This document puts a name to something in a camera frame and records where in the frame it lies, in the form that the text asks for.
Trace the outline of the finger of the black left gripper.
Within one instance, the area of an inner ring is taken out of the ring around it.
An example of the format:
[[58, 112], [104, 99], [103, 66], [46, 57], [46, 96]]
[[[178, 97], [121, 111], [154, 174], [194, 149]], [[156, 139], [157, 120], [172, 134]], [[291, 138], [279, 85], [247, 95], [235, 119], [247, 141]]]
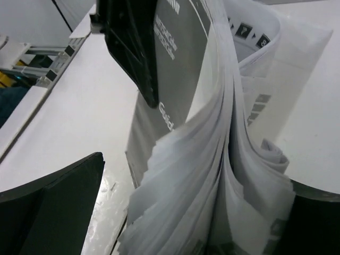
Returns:
[[154, 17], [157, 1], [99, 0], [92, 33], [103, 34], [111, 57], [136, 84], [147, 105], [159, 104]]

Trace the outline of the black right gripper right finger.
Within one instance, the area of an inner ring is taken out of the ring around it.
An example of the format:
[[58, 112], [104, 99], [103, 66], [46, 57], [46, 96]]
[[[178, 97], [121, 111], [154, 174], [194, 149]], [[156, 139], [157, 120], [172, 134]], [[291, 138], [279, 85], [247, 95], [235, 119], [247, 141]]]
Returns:
[[339, 254], [339, 194], [292, 183], [296, 196], [276, 254]]

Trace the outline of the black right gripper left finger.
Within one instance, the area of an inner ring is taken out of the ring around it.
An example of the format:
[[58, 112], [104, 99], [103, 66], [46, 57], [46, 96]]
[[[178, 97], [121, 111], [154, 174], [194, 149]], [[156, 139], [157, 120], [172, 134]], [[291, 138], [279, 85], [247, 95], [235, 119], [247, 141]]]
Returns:
[[1, 192], [1, 254], [80, 254], [104, 166], [94, 152]]

